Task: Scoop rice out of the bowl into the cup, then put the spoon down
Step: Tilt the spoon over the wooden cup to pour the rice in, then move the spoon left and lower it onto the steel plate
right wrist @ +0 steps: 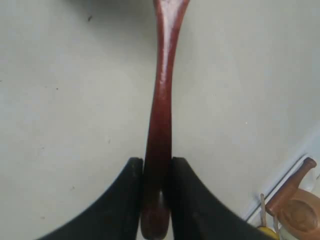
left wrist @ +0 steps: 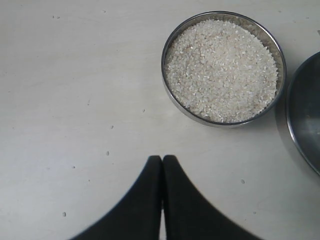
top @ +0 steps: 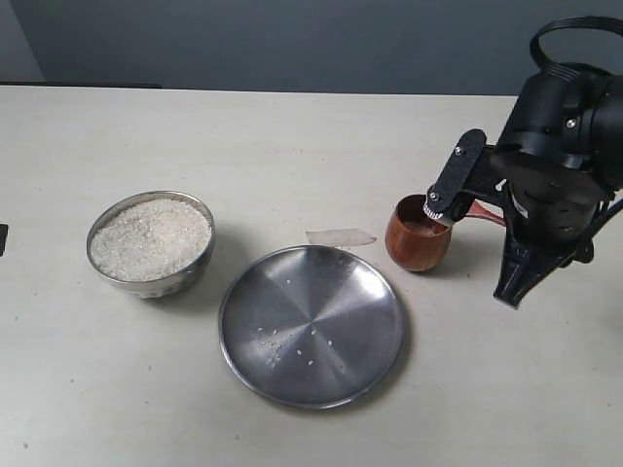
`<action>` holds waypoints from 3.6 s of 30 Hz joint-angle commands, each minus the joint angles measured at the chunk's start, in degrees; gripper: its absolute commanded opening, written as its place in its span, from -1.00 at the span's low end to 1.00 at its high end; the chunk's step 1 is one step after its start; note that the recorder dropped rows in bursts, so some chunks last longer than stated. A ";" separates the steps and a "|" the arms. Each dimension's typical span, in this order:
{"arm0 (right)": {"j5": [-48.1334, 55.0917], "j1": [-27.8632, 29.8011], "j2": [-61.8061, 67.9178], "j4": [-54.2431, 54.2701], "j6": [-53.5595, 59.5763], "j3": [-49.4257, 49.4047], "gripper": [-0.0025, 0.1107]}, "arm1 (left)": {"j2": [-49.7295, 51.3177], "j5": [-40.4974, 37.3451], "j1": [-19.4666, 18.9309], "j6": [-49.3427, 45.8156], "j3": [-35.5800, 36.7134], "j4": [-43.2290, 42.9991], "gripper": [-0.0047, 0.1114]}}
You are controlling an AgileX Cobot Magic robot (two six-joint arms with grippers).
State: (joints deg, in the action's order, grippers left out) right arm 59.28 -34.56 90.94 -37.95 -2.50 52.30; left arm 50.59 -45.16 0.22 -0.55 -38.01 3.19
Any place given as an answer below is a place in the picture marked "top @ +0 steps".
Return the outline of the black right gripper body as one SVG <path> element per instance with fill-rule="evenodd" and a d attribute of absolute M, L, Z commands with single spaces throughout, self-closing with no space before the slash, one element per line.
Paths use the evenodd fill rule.
<path fill-rule="evenodd" d="M 614 78 L 526 81 L 491 155 L 505 180 L 507 231 L 526 246 L 589 263 L 614 198 Z"/>

